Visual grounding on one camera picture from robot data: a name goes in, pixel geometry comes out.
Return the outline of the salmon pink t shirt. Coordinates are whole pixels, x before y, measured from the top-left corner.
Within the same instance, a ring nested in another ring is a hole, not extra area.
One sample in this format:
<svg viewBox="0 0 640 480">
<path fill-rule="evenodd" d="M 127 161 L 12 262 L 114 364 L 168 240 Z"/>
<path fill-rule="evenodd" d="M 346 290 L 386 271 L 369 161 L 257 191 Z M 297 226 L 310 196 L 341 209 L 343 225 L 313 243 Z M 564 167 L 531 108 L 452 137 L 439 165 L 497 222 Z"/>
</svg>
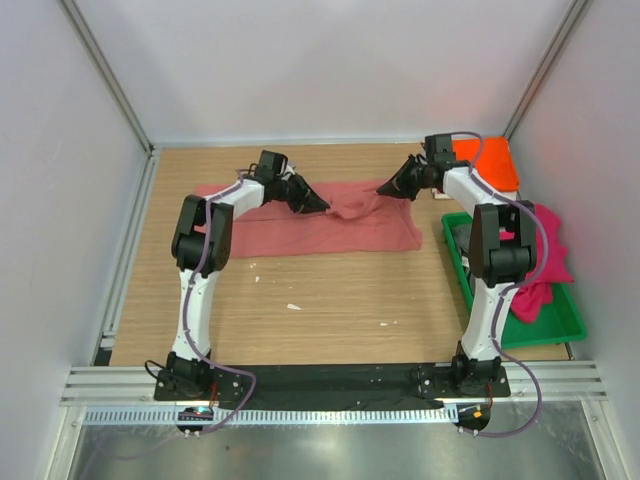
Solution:
<svg viewBox="0 0 640 480">
<path fill-rule="evenodd" d="M 264 188 L 249 179 L 230 187 L 199 185 L 195 195 L 234 208 L 233 259 L 420 249 L 411 202 L 378 195 L 379 186 L 378 181 L 317 183 L 311 187 L 330 208 L 314 214 L 293 213 L 289 200 L 264 200 Z"/>
</svg>

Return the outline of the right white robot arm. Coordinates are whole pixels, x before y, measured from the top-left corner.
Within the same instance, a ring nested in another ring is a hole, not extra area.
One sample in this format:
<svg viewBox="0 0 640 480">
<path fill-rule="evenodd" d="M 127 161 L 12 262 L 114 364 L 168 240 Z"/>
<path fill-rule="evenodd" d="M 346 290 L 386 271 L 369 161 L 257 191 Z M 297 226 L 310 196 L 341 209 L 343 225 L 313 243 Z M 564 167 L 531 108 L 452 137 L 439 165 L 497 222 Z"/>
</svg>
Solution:
<svg viewBox="0 0 640 480">
<path fill-rule="evenodd" d="M 476 136 L 477 153 L 462 161 L 454 152 L 456 135 L 427 136 L 423 152 L 410 155 L 377 193 L 413 201 L 421 190 L 436 188 L 472 216 L 467 258 L 475 293 L 468 325 L 447 369 L 449 385 L 472 396 L 499 380 L 508 309 L 517 291 L 539 275 L 537 239 L 544 250 L 548 240 L 531 203 L 508 198 L 479 174 L 476 163 L 484 138 Z"/>
</svg>

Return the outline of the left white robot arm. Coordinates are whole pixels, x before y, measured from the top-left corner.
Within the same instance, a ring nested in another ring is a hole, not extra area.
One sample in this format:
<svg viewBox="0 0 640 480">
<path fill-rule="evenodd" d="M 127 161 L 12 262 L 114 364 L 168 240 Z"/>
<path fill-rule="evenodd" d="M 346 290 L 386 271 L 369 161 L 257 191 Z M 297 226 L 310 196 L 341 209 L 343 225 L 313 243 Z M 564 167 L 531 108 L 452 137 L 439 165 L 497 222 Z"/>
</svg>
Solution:
<svg viewBox="0 0 640 480">
<path fill-rule="evenodd" d="M 179 324 L 154 398 L 199 400 L 213 391 L 209 325 L 217 280 L 231 255 L 233 223 L 270 202 L 295 214 L 323 213 L 329 204 L 295 172 L 284 154 L 264 150 L 221 191 L 189 195 L 182 204 L 171 254 L 180 278 Z"/>
</svg>

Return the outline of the grey t shirt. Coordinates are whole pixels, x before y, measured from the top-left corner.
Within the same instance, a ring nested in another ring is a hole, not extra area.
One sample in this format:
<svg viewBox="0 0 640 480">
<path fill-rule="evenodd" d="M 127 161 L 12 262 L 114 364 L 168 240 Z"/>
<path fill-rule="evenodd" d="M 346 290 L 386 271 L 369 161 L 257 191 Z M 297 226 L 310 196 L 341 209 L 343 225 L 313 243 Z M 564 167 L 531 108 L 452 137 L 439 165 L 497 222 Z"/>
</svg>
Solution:
<svg viewBox="0 0 640 480">
<path fill-rule="evenodd" d="M 475 280 L 469 265 L 469 243 L 471 236 L 471 224 L 460 224 L 451 229 L 454 244 L 460 257 L 461 266 L 469 285 L 471 293 L 475 292 Z"/>
</svg>

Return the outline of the folded orange t shirt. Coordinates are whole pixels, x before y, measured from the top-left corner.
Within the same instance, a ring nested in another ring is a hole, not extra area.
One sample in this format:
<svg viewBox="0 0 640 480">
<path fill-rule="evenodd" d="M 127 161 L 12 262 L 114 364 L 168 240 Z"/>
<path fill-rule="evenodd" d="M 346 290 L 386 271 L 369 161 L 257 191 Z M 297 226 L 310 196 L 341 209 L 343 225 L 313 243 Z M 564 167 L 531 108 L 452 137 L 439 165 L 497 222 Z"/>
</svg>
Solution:
<svg viewBox="0 0 640 480">
<path fill-rule="evenodd" d="M 453 140 L 453 150 L 460 161 L 471 162 L 479 148 L 480 140 L 477 138 Z M 519 176 L 509 143 L 504 137 L 489 137 L 484 140 L 484 148 L 475 168 L 485 181 L 500 192 L 515 193 L 519 189 Z"/>
</svg>

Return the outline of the magenta t shirt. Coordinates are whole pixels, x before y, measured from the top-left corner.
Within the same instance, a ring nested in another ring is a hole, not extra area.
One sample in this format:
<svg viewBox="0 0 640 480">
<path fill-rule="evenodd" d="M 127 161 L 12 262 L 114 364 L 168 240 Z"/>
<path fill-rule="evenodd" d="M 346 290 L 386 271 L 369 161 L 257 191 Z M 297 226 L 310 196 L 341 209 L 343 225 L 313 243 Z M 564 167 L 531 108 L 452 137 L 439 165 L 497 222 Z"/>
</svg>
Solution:
<svg viewBox="0 0 640 480">
<path fill-rule="evenodd" d="M 540 275 L 520 288 L 511 303 L 511 311 L 524 324 L 535 323 L 542 307 L 552 303 L 554 284 L 574 281 L 565 264 L 568 248 L 560 240 L 560 218 L 542 204 L 535 205 L 535 213 L 547 235 L 547 261 Z"/>
</svg>

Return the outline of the green plastic bin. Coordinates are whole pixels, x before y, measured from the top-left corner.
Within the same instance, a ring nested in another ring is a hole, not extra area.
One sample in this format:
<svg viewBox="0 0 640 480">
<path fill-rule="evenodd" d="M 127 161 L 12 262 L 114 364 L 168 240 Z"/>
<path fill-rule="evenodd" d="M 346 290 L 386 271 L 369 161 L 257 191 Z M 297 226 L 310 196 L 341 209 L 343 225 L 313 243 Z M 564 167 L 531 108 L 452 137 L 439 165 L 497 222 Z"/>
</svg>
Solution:
<svg viewBox="0 0 640 480">
<path fill-rule="evenodd" d="M 451 229 L 460 224 L 472 224 L 465 212 L 445 214 L 441 218 L 443 234 L 451 256 L 462 296 L 468 308 L 472 307 L 474 293 L 466 281 Z M 533 324 L 520 322 L 510 310 L 502 333 L 504 349 L 579 341 L 586 337 L 586 327 L 569 293 L 569 283 L 556 283 L 552 287 L 553 301 L 543 306 Z"/>
</svg>

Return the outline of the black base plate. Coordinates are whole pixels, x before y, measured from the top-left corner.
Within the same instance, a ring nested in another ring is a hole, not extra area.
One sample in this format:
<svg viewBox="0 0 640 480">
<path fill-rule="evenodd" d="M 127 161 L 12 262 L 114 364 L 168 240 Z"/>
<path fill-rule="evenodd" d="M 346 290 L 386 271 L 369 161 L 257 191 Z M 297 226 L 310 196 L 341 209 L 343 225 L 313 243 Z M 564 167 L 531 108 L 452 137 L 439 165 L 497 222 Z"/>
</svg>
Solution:
<svg viewBox="0 0 640 480">
<path fill-rule="evenodd" d="M 257 380 L 214 369 L 193 378 L 166 369 L 157 374 L 157 401 L 216 401 L 234 409 L 266 411 L 394 411 L 437 409 L 445 400 L 507 398 L 511 391 L 504 369 L 493 381 L 454 382 L 448 364 L 396 363 L 352 365 L 245 366 Z"/>
</svg>

